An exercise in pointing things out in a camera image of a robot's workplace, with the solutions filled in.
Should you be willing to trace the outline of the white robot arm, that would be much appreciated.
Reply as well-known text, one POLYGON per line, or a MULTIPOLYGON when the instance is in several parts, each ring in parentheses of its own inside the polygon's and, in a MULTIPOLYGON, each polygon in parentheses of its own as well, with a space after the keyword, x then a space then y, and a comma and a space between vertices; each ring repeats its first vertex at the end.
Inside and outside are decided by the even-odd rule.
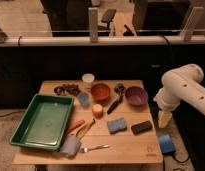
POLYGON ((185 101, 205 116, 205 87, 201 85, 204 72, 197 64, 187 64, 165 72, 162 88, 153 101, 159 107, 158 126, 165 128, 172 119, 172 112, 185 101))

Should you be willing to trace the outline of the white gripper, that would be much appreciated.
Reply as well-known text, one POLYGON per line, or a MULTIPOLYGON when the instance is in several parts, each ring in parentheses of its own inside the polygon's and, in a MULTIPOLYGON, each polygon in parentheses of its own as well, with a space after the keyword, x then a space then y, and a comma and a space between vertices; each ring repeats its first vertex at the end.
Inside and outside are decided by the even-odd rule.
POLYGON ((167 111, 174 111, 179 106, 179 99, 166 89, 160 89, 153 101, 163 110, 158 113, 158 126, 165 128, 172 119, 172 113, 167 111))

